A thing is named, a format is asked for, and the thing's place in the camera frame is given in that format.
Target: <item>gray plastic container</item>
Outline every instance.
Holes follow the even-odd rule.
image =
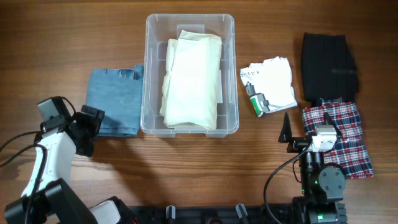
[[[181,127],[171,129],[159,114],[162,85],[166,74],[167,41],[177,39],[181,31],[215,34],[221,37],[221,79],[223,103],[217,106],[217,129]],[[141,129],[160,138],[174,138],[179,133],[206,134],[223,138],[239,128],[236,86],[235,27],[228,14],[152,14],[146,21],[144,87],[142,89]]]

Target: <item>clear plastic box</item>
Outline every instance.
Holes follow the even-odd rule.
[[[159,114],[162,85],[166,74],[167,41],[177,39],[181,31],[215,34],[223,42],[221,79],[223,103],[217,106],[217,129],[181,127],[170,129]],[[206,134],[223,138],[239,128],[238,93],[236,86],[234,19],[228,14],[152,14],[146,21],[144,86],[142,90],[141,129],[161,138],[174,138],[179,133]]]

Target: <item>plaid shirt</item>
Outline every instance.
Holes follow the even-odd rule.
[[[368,150],[362,141],[361,118],[354,103],[342,99],[325,101],[322,106],[303,110],[304,130],[308,134],[315,127],[324,124],[324,112],[328,112],[337,128],[343,133],[334,150],[325,154],[325,163],[335,162],[345,168],[347,179],[372,177],[373,168]]]

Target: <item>folded clothing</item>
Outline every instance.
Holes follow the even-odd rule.
[[[221,38],[182,31],[170,39],[160,114],[168,128],[216,129]]]
[[[322,100],[322,106],[303,110],[304,130],[308,134],[317,125],[324,124],[324,112],[330,115],[343,137],[335,144],[334,150],[325,154],[325,163],[335,162],[344,167],[347,179],[372,177],[373,167],[368,149],[363,143],[361,118],[354,103],[344,103],[343,99]]]
[[[134,137],[139,130],[144,66],[94,69],[86,105],[105,111],[99,136]]]
[[[301,71],[307,101],[342,97],[353,102],[359,91],[354,58],[343,35],[305,33]]]
[[[272,58],[241,69],[241,79],[258,117],[297,106],[287,58]]]

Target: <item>wooden table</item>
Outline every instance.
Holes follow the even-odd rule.
[[[45,98],[66,96],[80,109],[93,68],[143,63],[145,21],[152,13],[231,14],[238,71],[251,62],[287,57],[299,103],[287,112],[294,135],[303,135],[301,110],[308,106],[300,75],[303,33],[345,34],[359,68],[356,102],[375,168],[371,179],[347,181],[344,202],[349,222],[396,223],[397,12],[398,3],[392,1],[2,4],[0,142],[38,130],[41,117],[36,104]],[[269,174],[292,157],[286,145],[277,142],[284,113],[257,118],[238,84],[240,127],[235,134],[224,139],[202,135],[159,139],[139,133],[131,139],[100,140],[92,158],[75,156],[72,189],[87,206],[113,195],[128,205],[261,204]],[[32,137],[18,139],[0,153],[0,160],[31,142]],[[0,169],[0,211],[20,197],[34,159],[35,152],[29,151]],[[300,194],[290,167],[273,179],[268,193],[270,202],[281,203]],[[0,223],[4,222],[0,212]]]

